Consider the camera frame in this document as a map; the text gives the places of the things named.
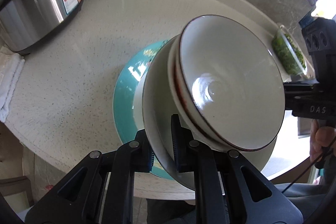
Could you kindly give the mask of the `person right hand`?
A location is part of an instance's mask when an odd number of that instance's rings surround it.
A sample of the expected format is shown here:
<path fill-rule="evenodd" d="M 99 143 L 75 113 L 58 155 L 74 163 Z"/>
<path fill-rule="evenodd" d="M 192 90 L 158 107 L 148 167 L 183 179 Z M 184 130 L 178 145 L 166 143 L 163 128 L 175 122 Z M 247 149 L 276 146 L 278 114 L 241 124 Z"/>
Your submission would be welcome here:
<path fill-rule="evenodd" d="M 314 162 L 322 153 L 322 148 L 327 147 L 335 138 L 335 129 L 320 127 L 317 120 L 311 122 L 310 133 L 310 161 Z"/>

